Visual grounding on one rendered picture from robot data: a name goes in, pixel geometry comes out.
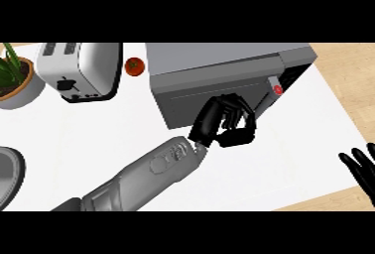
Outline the grey microwave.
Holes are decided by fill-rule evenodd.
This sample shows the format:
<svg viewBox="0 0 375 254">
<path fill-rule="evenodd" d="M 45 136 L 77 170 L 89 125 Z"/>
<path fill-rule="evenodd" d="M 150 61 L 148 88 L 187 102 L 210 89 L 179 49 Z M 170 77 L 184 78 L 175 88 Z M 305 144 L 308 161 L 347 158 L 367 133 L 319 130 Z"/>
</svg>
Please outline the grey microwave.
<svg viewBox="0 0 375 254">
<path fill-rule="evenodd" d="M 316 60 L 308 43 L 148 43 L 151 92 L 164 122 L 194 124 L 215 96 L 241 95 L 262 115 Z"/>
</svg>

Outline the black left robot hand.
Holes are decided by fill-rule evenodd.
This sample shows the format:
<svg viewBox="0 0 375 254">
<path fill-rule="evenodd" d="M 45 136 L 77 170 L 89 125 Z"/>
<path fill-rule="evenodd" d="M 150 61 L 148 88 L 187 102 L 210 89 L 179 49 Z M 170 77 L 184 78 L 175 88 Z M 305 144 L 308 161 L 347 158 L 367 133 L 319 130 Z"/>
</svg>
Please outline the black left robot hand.
<svg viewBox="0 0 375 254">
<path fill-rule="evenodd" d="M 190 139 L 212 146 L 215 141 L 223 148 L 250 144 L 256 138 L 256 112 L 237 93 L 213 96 L 198 114 Z"/>
</svg>

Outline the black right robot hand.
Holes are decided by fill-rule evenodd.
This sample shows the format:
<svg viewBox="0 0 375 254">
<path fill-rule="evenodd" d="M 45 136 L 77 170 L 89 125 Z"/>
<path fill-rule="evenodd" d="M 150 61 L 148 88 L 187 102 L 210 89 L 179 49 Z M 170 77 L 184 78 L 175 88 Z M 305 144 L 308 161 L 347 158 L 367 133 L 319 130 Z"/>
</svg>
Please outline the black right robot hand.
<svg viewBox="0 0 375 254">
<path fill-rule="evenodd" d="M 358 148 L 353 148 L 353 158 L 345 153 L 339 154 L 339 158 L 375 206 L 375 143 L 368 143 L 367 148 L 370 156 Z"/>
</svg>

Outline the red tomato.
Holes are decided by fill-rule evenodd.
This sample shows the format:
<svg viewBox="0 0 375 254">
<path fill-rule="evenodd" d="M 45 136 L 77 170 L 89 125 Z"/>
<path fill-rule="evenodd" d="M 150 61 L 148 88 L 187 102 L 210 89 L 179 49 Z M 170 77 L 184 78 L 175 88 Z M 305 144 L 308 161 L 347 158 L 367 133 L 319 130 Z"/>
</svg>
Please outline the red tomato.
<svg viewBox="0 0 375 254">
<path fill-rule="evenodd" d="M 142 75 L 145 71 L 144 60 L 141 58 L 129 58 L 125 64 L 125 70 L 130 76 Z"/>
</svg>

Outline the grey round plate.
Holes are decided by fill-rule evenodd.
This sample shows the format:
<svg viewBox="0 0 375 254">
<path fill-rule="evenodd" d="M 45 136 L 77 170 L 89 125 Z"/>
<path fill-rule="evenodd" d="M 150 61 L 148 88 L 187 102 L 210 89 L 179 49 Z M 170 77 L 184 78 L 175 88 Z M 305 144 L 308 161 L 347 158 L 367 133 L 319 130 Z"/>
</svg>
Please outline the grey round plate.
<svg viewBox="0 0 375 254">
<path fill-rule="evenodd" d="M 20 191 L 26 178 L 26 159 L 18 150 L 0 147 L 0 211 Z"/>
</svg>

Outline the white toaster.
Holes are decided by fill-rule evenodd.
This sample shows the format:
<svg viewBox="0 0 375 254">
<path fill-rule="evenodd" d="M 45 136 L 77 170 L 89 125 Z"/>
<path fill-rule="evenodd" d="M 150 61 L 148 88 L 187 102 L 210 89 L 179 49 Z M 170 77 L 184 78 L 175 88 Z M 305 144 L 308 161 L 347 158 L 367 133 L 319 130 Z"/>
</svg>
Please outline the white toaster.
<svg viewBox="0 0 375 254">
<path fill-rule="evenodd" d="M 70 103 L 104 101 L 117 94 L 123 43 L 43 43 L 36 72 Z"/>
</svg>

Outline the potted green plant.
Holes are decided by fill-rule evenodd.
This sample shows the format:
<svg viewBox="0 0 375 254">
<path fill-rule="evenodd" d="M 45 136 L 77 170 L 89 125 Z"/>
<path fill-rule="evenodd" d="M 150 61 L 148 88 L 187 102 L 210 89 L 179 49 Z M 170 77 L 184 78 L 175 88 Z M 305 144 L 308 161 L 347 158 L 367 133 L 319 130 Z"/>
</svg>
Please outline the potted green plant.
<svg viewBox="0 0 375 254">
<path fill-rule="evenodd" d="M 34 63 L 20 57 L 9 43 L 0 57 L 0 109 L 14 110 L 29 105 L 40 96 L 46 83 L 39 78 Z"/>
</svg>

